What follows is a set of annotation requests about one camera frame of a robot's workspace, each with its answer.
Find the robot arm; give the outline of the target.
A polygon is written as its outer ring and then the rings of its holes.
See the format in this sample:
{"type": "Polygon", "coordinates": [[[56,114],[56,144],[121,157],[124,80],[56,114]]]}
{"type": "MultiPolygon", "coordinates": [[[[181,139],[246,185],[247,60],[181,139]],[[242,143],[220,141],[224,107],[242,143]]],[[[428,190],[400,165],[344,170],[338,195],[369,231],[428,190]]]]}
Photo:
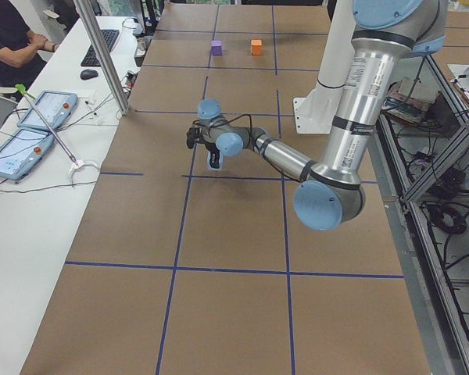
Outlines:
{"type": "Polygon", "coordinates": [[[236,156],[244,149],[255,152],[300,183],[293,207],[304,225],[313,230],[335,229],[358,216],[364,206],[358,169],[398,61],[437,52],[445,38],[446,13],[444,1],[337,3],[332,23],[352,18],[354,54],[320,162],[262,128],[233,126],[213,99],[199,103],[199,118],[188,129],[186,145],[204,145],[213,169],[220,168],[225,156],[236,156]]]}

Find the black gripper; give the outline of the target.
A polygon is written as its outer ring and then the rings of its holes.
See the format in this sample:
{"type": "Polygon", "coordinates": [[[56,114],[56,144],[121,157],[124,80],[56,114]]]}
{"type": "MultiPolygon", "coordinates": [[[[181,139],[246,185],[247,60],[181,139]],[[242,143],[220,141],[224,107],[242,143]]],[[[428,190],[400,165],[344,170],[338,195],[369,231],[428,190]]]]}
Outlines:
{"type": "MultiPolygon", "coordinates": [[[[195,145],[205,145],[207,150],[214,150],[215,144],[206,139],[207,128],[203,125],[192,125],[186,133],[186,145],[193,149],[195,145]]],[[[219,151],[209,151],[209,168],[221,168],[221,154],[219,151]]]]}

